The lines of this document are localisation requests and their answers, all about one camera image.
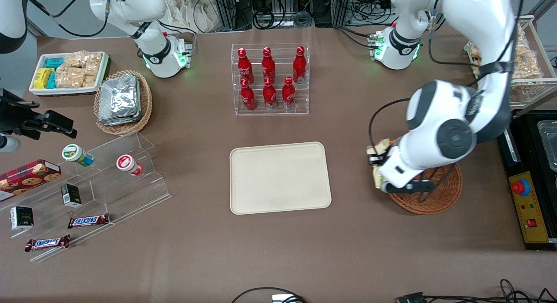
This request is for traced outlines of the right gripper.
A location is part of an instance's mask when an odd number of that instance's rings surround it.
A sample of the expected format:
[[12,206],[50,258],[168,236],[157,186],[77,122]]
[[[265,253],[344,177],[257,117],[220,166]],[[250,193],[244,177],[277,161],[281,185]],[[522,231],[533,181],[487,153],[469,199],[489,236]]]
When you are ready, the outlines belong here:
[[[20,135],[39,139],[40,132],[33,128],[24,128],[26,121],[35,121],[39,113],[33,109],[40,106],[34,101],[26,101],[6,89],[0,90],[0,132],[7,135]],[[44,132],[63,134],[71,139],[77,138],[74,121],[58,112],[46,111],[43,114]]]

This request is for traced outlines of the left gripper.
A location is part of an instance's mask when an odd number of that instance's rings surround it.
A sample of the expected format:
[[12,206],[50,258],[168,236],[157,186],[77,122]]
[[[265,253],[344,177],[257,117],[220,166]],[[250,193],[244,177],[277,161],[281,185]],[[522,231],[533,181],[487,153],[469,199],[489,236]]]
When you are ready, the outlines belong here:
[[[386,160],[380,166],[382,176],[395,187],[406,186],[415,176],[425,170],[425,168],[413,162],[410,157],[410,152],[407,148],[408,141],[408,135],[398,138],[389,150]],[[370,165],[380,165],[382,162],[382,154],[378,153],[372,145],[367,146],[367,158]]]

